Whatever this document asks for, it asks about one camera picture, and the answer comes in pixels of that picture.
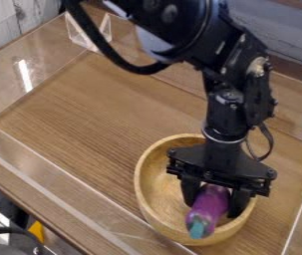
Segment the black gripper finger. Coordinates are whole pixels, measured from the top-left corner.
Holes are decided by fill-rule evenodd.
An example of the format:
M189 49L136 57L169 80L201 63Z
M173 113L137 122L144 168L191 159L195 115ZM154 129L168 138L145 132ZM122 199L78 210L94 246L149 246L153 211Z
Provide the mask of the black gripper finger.
M231 195L228 217L237 218L244 212L251 201L251 191L248 189L235 189Z
M191 175L181 177L181 191L185 204L192 207L201 187L201 181Z

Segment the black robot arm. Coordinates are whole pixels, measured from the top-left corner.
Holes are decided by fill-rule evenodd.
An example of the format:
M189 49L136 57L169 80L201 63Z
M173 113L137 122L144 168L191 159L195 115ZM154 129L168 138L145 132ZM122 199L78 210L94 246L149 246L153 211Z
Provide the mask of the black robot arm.
M248 141L249 131L272 133L272 71L267 46L232 19L225 0L108 0L138 27L148 53L161 62L191 63L201 72L208 113L205 142L168 151L167 172L181 181L187 205L203 183L232 189L228 216L237 217L249 200L271 193L278 171L263 163Z

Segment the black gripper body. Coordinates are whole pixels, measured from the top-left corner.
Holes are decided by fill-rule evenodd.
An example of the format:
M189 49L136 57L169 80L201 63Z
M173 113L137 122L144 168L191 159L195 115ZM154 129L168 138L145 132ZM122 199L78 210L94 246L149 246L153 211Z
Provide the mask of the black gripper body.
M176 146L168 150L168 157L168 172L180 180L191 175L201 182L248 189L252 196L271 194L278 171L253 159L239 144Z

